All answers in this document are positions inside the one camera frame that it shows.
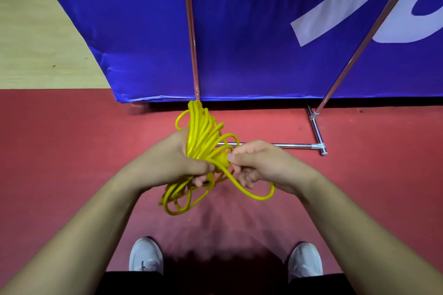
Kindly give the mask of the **person's right hand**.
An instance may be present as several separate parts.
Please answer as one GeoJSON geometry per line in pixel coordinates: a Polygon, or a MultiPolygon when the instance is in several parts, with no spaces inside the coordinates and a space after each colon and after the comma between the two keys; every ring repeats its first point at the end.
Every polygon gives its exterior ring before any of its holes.
{"type": "Polygon", "coordinates": [[[257,181],[267,181],[297,197],[323,176],[285,150],[264,142],[251,141],[236,147],[232,153],[263,152],[259,164],[231,164],[241,186],[252,188],[257,181]]]}

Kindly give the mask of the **person's right forearm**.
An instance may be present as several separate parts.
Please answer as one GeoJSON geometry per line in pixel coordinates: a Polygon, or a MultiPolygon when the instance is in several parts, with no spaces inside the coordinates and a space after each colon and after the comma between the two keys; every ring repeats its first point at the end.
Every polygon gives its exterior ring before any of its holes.
{"type": "Polygon", "coordinates": [[[443,295],[443,274],[314,171],[299,198],[358,295],[443,295]]]}

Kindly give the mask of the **metal banner stand frame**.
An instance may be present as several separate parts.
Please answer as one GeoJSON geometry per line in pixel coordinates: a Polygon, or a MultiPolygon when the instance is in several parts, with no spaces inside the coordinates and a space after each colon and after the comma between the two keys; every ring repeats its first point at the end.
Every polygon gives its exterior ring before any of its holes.
{"type": "MultiPolygon", "coordinates": [[[[364,37],[356,51],[353,53],[352,57],[346,64],[346,66],[341,71],[340,75],[337,77],[327,94],[322,99],[321,103],[318,105],[318,107],[313,110],[309,103],[306,101],[307,106],[307,114],[309,116],[312,130],[314,132],[315,138],[317,143],[315,144],[282,144],[282,143],[274,143],[275,146],[285,149],[309,149],[309,150],[316,150],[319,151],[322,156],[327,155],[327,149],[326,145],[323,141],[323,138],[321,136],[318,124],[317,124],[317,117],[320,113],[320,111],[324,108],[326,103],[330,100],[334,92],[337,90],[339,85],[342,83],[342,81],[345,79],[348,72],[351,70],[351,68],[354,66],[354,64],[357,62],[358,58],[362,54],[362,52],[365,50],[365,48],[368,46],[378,29],[382,26],[385,19],[389,16],[391,11],[394,9],[396,4],[399,0],[388,0],[385,7],[375,20],[374,24],[372,25],[371,29],[368,31],[368,34],[364,37]]],[[[185,0],[185,6],[186,6],[186,17],[187,17],[187,29],[189,34],[189,41],[190,41],[190,51],[191,51],[191,63],[192,63],[192,75],[193,75],[193,92],[194,92],[194,100],[200,101],[200,85],[199,85],[199,79],[198,79],[198,63],[197,63],[197,52],[196,52],[196,39],[195,39],[195,25],[194,25],[194,17],[193,17],[193,7],[192,7],[192,0],[185,0]]]]}

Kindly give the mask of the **person's left forearm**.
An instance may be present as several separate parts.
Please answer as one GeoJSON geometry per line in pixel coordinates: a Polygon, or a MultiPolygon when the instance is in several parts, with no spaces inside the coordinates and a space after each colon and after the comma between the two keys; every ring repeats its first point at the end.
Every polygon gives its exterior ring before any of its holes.
{"type": "Polygon", "coordinates": [[[114,175],[0,291],[92,295],[141,196],[134,164],[114,175]]]}

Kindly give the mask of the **black shorts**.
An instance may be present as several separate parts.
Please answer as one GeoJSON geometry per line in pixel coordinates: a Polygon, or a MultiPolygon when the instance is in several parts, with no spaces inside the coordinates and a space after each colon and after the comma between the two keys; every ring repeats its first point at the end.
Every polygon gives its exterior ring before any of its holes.
{"type": "Polygon", "coordinates": [[[181,285],[157,271],[106,272],[94,295],[357,295],[343,273],[259,282],[252,276],[181,285]]]}

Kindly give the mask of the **white left shoe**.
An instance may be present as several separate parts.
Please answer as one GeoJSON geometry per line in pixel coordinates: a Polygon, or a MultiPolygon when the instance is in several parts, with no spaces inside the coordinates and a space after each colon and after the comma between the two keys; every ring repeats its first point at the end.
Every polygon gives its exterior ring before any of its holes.
{"type": "Polygon", "coordinates": [[[137,240],[131,250],[129,271],[148,271],[164,274],[163,254],[150,237],[137,240]]]}

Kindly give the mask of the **white right shoe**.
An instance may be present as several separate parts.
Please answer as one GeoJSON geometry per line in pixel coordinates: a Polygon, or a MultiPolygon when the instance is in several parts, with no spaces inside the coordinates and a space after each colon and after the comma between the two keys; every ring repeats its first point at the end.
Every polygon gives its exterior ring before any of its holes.
{"type": "Polygon", "coordinates": [[[317,248],[307,242],[298,243],[287,261],[287,274],[289,282],[303,277],[324,275],[317,248]]]}

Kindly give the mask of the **blue banner with white print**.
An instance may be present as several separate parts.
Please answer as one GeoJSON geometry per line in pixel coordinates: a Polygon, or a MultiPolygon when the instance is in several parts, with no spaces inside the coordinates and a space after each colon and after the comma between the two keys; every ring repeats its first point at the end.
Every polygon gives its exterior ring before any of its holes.
{"type": "MultiPolygon", "coordinates": [[[[194,97],[185,0],[57,0],[117,101],[194,97]]],[[[321,98],[388,0],[192,0],[205,101],[321,98]]],[[[334,97],[443,96],[443,0],[399,0],[334,97]]]]}

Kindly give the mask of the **person's left hand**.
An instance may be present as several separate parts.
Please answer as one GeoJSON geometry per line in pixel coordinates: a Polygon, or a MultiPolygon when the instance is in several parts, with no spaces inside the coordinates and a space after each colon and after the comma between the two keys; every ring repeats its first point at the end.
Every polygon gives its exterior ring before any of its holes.
{"type": "Polygon", "coordinates": [[[185,173],[186,158],[191,158],[186,155],[189,133],[189,127],[173,133],[125,166],[129,183],[142,192],[186,178],[201,186],[208,173],[185,173]]]}

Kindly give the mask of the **white shoe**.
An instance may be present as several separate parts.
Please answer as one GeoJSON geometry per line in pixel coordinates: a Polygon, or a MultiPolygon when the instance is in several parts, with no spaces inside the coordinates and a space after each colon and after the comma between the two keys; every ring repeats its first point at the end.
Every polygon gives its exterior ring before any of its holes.
{"type": "Polygon", "coordinates": [[[289,282],[303,277],[324,275],[317,248],[307,242],[298,243],[287,261],[287,274],[289,282]]]}
{"type": "Polygon", "coordinates": [[[129,271],[148,271],[164,274],[163,254],[150,237],[137,240],[131,250],[129,271]]]}

